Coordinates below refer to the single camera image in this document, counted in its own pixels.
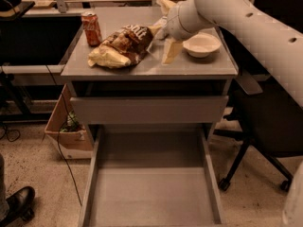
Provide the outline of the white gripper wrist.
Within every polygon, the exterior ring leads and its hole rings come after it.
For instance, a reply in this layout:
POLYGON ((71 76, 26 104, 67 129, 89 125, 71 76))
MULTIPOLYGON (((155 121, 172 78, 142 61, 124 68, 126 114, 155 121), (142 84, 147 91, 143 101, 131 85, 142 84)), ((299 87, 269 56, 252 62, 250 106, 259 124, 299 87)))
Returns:
POLYGON ((187 40, 205 27, 205 20, 198 13, 194 0, 178 2, 156 0, 163 15, 168 15, 167 32, 173 38, 164 42, 162 63, 170 64, 183 48, 183 40, 187 40))

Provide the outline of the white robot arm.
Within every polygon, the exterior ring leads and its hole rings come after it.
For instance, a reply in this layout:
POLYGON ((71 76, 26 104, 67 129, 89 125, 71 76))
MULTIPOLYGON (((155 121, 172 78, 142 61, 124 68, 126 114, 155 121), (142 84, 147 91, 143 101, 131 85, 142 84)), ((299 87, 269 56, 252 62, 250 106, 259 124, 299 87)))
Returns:
POLYGON ((258 10, 253 0, 187 0, 168 13, 166 31, 184 41, 203 28, 219 26, 230 32, 272 77, 261 91, 232 93, 234 114, 240 116, 243 144, 227 176, 225 190, 245 151, 254 146, 277 169, 282 157, 303 152, 303 42, 302 34, 258 10))

